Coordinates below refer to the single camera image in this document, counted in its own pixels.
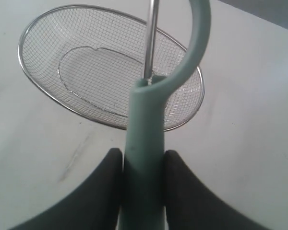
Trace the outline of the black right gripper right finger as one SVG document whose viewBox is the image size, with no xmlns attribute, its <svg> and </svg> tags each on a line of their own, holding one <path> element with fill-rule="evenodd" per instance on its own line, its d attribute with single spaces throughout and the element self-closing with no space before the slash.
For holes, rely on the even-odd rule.
<svg viewBox="0 0 288 230">
<path fill-rule="evenodd" d="M 170 230 L 264 230 L 211 192 L 180 155 L 163 157 L 163 201 Z"/>
</svg>

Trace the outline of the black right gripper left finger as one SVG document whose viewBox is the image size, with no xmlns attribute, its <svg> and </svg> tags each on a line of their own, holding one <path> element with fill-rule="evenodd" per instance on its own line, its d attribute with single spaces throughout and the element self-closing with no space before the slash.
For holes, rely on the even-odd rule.
<svg viewBox="0 0 288 230">
<path fill-rule="evenodd" d="M 16 230 L 114 230 L 122 198 L 122 152 L 110 149 L 68 196 Z"/>
</svg>

